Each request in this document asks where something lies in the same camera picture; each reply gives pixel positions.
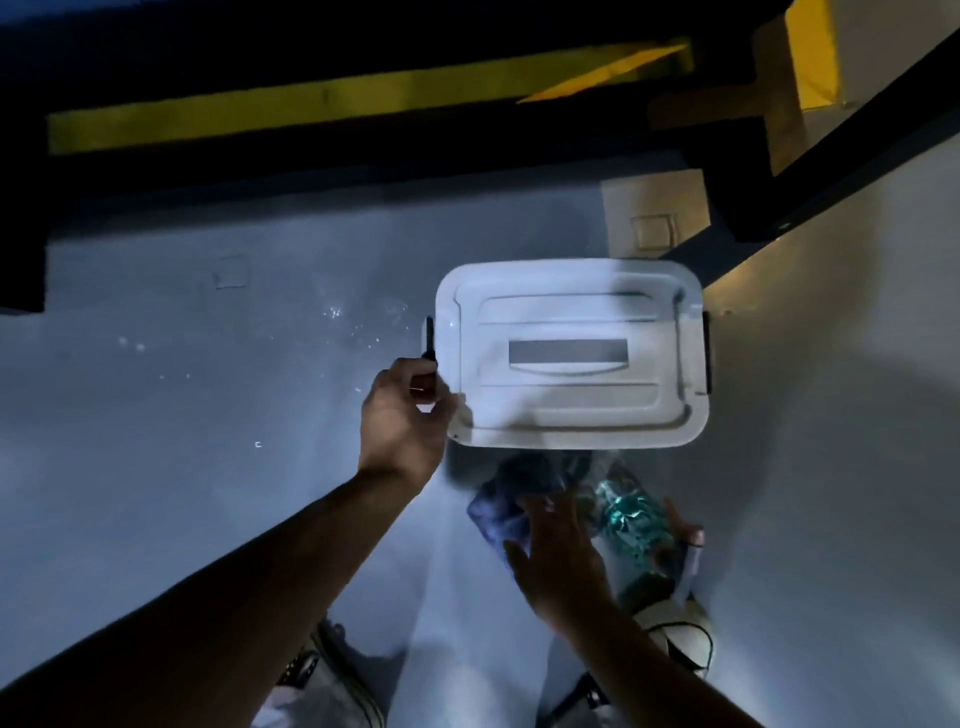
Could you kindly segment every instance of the person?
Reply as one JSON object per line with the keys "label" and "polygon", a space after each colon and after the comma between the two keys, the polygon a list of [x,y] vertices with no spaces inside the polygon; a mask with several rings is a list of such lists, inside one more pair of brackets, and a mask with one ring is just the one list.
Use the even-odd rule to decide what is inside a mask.
{"label": "person", "polygon": [[[435,372],[426,359],[380,372],[353,478],[15,680],[0,692],[4,724],[250,726],[304,635],[440,465],[457,399],[438,382],[424,413],[423,390],[411,390]],[[516,583],[631,725],[756,726],[617,607],[570,500],[522,505],[531,545],[507,548]]]}

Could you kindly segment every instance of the floor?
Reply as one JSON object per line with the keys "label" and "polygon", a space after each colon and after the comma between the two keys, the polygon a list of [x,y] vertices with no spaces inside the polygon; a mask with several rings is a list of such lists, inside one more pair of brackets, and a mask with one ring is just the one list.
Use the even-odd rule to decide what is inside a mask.
{"label": "floor", "polygon": [[[712,285],[708,429],[631,457],[706,526],[710,681],[767,726],[960,720],[958,185],[960,137]],[[349,477],[448,270],[605,251],[595,185],[60,232],[50,310],[0,318],[0,684]],[[395,728],[530,726],[576,675],[466,518],[494,464],[452,450],[331,611]]]}

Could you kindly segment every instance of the white plastic storage box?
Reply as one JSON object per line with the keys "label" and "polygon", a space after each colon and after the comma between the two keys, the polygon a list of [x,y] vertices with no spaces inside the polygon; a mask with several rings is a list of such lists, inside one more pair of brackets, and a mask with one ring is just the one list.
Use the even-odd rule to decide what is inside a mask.
{"label": "white plastic storage box", "polygon": [[464,265],[437,290],[434,348],[461,392],[448,434],[485,448],[669,448],[709,413],[704,297],[661,260]]}

